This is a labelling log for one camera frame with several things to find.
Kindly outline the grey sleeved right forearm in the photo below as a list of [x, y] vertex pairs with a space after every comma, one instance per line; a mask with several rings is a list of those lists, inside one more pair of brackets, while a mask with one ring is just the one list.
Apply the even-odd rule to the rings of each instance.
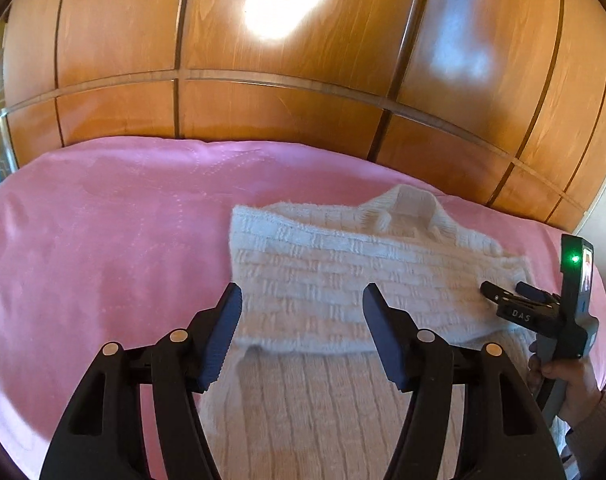
[[587, 419], [566, 434], [581, 479], [606, 479], [606, 391]]

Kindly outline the person's right hand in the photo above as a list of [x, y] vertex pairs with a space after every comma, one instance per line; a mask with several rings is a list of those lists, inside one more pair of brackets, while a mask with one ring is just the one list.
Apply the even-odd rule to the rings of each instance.
[[561, 380], [566, 383], [565, 401], [558, 417], [571, 429], [576, 429], [587, 420], [602, 400], [602, 390], [598, 388], [591, 360], [557, 360], [543, 364], [538, 357], [538, 344], [533, 341], [528, 362], [526, 382], [532, 393], [538, 391], [543, 379]]

